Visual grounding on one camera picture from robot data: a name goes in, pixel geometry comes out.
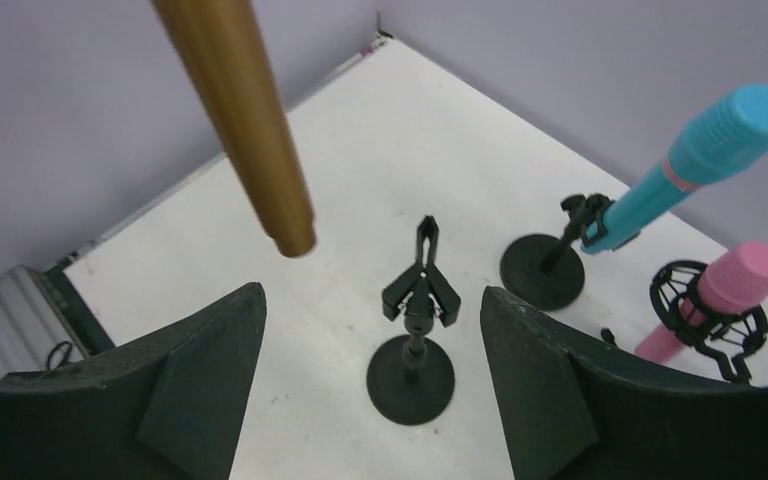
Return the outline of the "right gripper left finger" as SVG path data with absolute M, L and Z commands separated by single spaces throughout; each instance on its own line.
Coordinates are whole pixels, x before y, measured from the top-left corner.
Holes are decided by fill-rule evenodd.
M 0 378 L 0 479 L 226 479 L 267 318 L 245 284 L 50 371 Z

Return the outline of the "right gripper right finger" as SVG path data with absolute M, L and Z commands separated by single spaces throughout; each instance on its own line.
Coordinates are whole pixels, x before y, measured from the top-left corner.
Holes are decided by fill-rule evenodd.
M 480 327 L 518 479 L 768 479 L 768 387 L 643 360 L 500 287 Z

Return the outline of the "gold mic black stand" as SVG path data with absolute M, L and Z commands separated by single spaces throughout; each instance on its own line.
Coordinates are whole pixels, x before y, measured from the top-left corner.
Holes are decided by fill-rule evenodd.
M 366 389 L 386 419 L 417 426 L 439 417 L 456 385 L 446 351 L 428 338 L 436 322 L 445 328 L 458 317 L 461 297 L 436 265 L 439 226 L 431 215 L 417 227 L 414 262 L 382 291 L 383 315 L 403 319 L 406 333 L 374 352 L 366 371 Z

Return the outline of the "gold microphone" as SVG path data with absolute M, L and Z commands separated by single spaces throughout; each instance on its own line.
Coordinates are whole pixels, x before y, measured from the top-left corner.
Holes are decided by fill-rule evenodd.
M 283 256 L 309 253 L 314 210 L 251 2 L 153 7 L 262 228 Z

